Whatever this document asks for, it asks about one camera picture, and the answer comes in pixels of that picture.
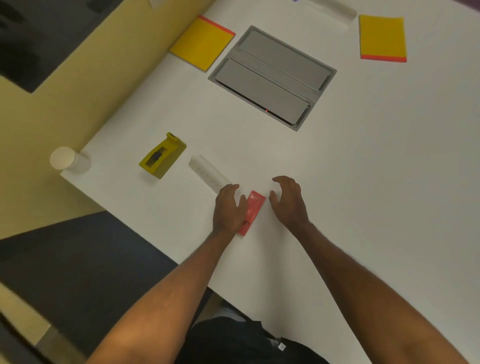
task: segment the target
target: clear ruler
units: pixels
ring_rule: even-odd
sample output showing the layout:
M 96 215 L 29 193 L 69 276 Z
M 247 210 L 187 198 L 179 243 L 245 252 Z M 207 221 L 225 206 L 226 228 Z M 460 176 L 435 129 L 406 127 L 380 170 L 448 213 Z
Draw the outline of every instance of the clear ruler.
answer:
M 201 155 L 192 157 L 188 165 L 216 194 L 219 194 L 226 184 L 231 183 Z

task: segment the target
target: right hand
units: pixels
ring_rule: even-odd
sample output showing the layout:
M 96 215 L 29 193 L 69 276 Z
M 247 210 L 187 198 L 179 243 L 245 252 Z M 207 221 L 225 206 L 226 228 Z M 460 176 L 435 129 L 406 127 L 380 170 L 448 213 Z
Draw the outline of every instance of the right hand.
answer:
M 282 189 L 280 201 L 278 201 L 276 193 L 270 191 L 270 204 L 277 219 L 292 233 L 309 224 L 300 185 L 293 178 L 287 176 L 274 177 L 272 180 L 278 182 Z

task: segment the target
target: white cup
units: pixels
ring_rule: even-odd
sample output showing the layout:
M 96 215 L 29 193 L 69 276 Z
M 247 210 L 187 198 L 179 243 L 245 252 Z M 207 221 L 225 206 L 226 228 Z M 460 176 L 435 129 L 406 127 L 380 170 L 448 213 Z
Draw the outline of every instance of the white cup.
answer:
M 50 164 L 56 170 L 71 170 L 74 173 L 85 173 L 90 169 L 90 160 L 67 146 L 53 151 Z

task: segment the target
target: white table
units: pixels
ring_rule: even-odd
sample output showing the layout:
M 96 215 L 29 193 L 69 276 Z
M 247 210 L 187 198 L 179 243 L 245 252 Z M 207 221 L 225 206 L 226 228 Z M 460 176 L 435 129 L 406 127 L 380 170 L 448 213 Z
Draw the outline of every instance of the white table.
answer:
M 206 16 L 255 25 L 338 70 L 294 132 L 173 55 L 62 176 L 177 263 L 211 229 L 214 193 L 189 169 L 203 154 L 244 193 L 301 185 L 312 221 L 476 362 L 480 328 L 480 16 L 451 0 L 353 1 L 405 16 L 408 63 L 360 59 L 358 20 L 335 31 L 304 2 L 217 0 Z M 187 144 L 162 180 L 138 163 L 167 132 Z M 268 204 L 222 257 L 210 287 L 274 335 L 333 363 L 368 363 L 301 246 Z

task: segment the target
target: dark gray floor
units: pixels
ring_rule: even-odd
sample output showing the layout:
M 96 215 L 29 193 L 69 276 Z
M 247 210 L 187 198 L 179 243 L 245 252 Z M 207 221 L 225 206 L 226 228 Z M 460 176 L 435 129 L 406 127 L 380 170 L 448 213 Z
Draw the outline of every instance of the dark gray floor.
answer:
M 0 281 L 87 356 L 176 265 L 108 212 L 0 241 Z

